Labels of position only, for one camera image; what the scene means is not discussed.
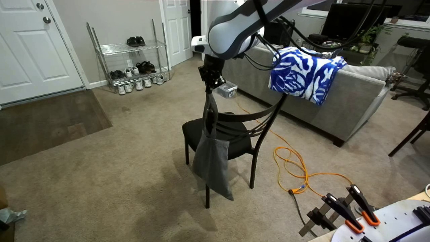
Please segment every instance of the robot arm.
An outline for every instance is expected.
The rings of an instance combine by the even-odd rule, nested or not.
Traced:
[[[196,52],[213,57],[233,57],[255,42],[252,34],[263,26],[263,21],[321,1],[325,0],[211,0],[209,9],[215,18],[207,36],[194,36],[190,45]]]

